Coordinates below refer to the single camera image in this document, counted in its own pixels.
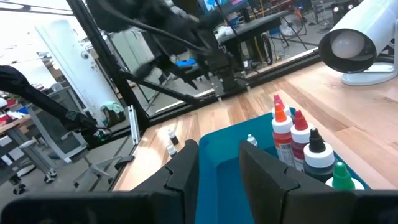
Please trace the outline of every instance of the blue object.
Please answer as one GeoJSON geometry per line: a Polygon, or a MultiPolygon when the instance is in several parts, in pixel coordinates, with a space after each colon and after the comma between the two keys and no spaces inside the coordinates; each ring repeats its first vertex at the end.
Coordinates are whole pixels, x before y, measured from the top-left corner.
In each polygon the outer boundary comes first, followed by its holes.
{"type": "MultiPolygon", "coordinates": [[[[199,141],[199,189],[197,224],[252,224],[249,203],[243,189],[239,171],[239,142],[252,134],[260,149],[277,157],[272,139],[272,115],[230,126],[207,134],[199,141]]],[[[348,167],[351,176],[366,189],[369,186],[348,167]]]]}
{"type": "Polygon", "coordinates": [[[275,35],[279,33],[280,33],[279,27],[273,28],[269,31],[269,35],[275,35]]]}
{"type": "Polygon", "coordinates": [[[220,4],[226,16],[249,5],[248,0],[198,0],[198,3],[203,12],[207,13],[218,8],[216,1],[220,4]]]}
{"type": "Polygon", "coordinates": [[[175,64],[178,65],[178,66],[194,65],[194,64],[196,64],[196,61],[194,59],[179,60],[179,61],[176,61],[175,64]]]}
{"type": "Polygon", "coordinates": [[[29,114],[29,112],[27,111],[27,108],[25,106],[23,106],[21,109],[17,110],[17,112],[20,112],[23,114],[29,114]]]}

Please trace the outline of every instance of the blue tray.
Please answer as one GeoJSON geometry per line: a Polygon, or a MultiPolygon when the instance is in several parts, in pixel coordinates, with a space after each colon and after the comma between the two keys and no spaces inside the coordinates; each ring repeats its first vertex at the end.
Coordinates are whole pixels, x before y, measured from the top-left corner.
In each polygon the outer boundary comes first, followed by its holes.
{"type": "MultiPolygon", "coordinates": [[[[207,134],[199,140],[200,181],[195,223],[254,223],[239,171],[239,142],[252,134],[260,149],[278,157],[271,121],[272,115],[265,114],[207,134]]],[[[349,166],[348,170],[352,177],[369,188],[349,166]]]]}

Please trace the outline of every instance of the wheel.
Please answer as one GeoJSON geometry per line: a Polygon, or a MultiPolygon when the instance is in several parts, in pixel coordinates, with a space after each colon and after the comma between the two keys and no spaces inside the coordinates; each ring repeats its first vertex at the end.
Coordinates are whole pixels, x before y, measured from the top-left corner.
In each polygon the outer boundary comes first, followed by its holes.
{"type": "Polygon", "coordinates": [[[53,178],[53,177],[51,177],[51,176],[49,176],[49,175],[46,175],[45,177],[44,177],[44,182],[46,183],[46,184],[51,184],[52,182],[54,182],[55,181],[55,178],[53,178]]]}
{"type": "Polygon", "coordinates": [[[25,191],[26,191],[26,185],[25,184],[19,184],[18,186],[16,186],[14,188],[12,193],[14,193],[14,195],[20,195],[20,194],[23,194],[25,191]]]}
{"type": "Polygon", "coordinates": [[[56,178],[58,176],[57,171],[53,170],[52,168],[50,169],[50,171],[48,172],[48,174],[53,177],[56,178]]]}

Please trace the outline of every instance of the black metal frame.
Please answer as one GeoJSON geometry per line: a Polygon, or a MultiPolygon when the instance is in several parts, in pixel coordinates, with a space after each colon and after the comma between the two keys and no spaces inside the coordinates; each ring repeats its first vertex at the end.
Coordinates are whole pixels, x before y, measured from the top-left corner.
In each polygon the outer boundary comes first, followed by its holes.
{"type": "MultiPolygon", "coordinates": [[[[116,59],[112,56],[111,51],[108,49],[108,46],[103,40],[102,35],[100,34],[93,18],[91,17],[83,2],[81,0],[67,0],[67,3],[69,4],[76,18],[78,19],[78,22],[81,24],[83,30],[86,32],[87,37],[91,41],[93,48],[98,54],[98,60],[102,64],[105,72],[113,79],[113,82],[118,88],[123,100],[126,102],[127,105],[133,105],[136,109],[138,125],[141,133],[144,133],[147,128],[155,124],[162,123],[164,121],[178,117],[182,114],[188,113],[190,111],[196,110],[217,101],[218,98],[215,96],[214,93],[209,93],[205,96],[201,96],[200,98],[183,95],[179,92],[169,89],[167,89],[167,93],[165,93],[164,87],[156,85],[155,83],[148,82],[146,80],[138,80],[134,75],[120,70],[116,59]],[[145,112],[145,109],[140,105],[137,97],[131,90],[126,79],[136,82],[139,85],[144,85],[146,87],[152,88],[161,93],[165,93],[169,96],[183,101],[183,103],[167,108],[160,113],[149,117],[145,112]]],[[[291,60],[278,67],[269,69],[259,75],[248,78],[248,81],[250,87],[255,87],[318,62],[320,62],[320,57],[318,51],[314,50],[313,52],[306,54],[303,57],[291,60]]],[[[246,91],[246,88],[242,87],[240,89],[232,91],[231,93],[228,93],[228,95],[222,96],[222,98],[228,98],[244,91],[246,91]]],[[[130,135],[129,126],[116,131],[113,134],[113,137],[105,141],[103,144],[128,135],[130,135]]]]}

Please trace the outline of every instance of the white wall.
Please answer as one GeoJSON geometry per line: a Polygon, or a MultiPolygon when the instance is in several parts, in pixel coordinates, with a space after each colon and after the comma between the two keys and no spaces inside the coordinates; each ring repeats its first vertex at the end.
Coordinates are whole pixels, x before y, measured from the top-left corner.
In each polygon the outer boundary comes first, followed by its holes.
{"type": "MultiPolygon", "coordinates": [[[[33,3],[33,1],[30,0],[13,2],[33,3]]],[[[66,3],[66,1],[60,0],[35,0],[34,2],[36,2],[34,5],[47,7],[60,6],[57,8],[65,8],[63,4],[66,3]]],[[[21,12],[1,12],[0,30],[2,34],[0,35],[0,64],[11,65],[18,69],[26,76],[30,84],[42,84],[45,88],[50,88],[56,81],[36,54],[36,52],[40,51],[46,52],[48,48],[37,34],[34,26],[58,19],[67,19],[71,21],[71,24],[73,24],[79,36],[85,37],[84,31],[82,31],[81,26],[74,17],[21,12]],[[4,49],[13,45],[17,45],[17,47],[13,49],[4,49]]]]}
{"type": "Polygon", "coordinates": [[[42,84],[44,88],[51,88],[57,82],[40,59],[11,66],[24,74],[30,84],[42,84]]]}

